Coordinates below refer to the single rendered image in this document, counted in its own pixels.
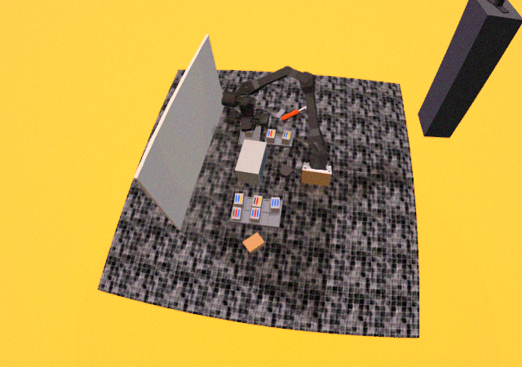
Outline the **orange screwdriver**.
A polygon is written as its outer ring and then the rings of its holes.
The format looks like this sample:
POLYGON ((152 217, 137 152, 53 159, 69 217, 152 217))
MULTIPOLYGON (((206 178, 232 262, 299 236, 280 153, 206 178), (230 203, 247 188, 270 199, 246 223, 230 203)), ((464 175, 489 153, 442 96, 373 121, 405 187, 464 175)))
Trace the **orange screwdriver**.
MULTIPOLYGON (((304 109, 305 109, 305 108, 300 109, 300 110, 304 110, 304 109)), ((293 117, 294 115, 298 114, 300 110, 295 109, 294 111, 292 111, 292 112, 286 114, 285 116, 283 116, 283 117, 281 118, 281 120, 282 120, 282 121, 285 121, 285 120, 287 120, 287 119, 293 117)))

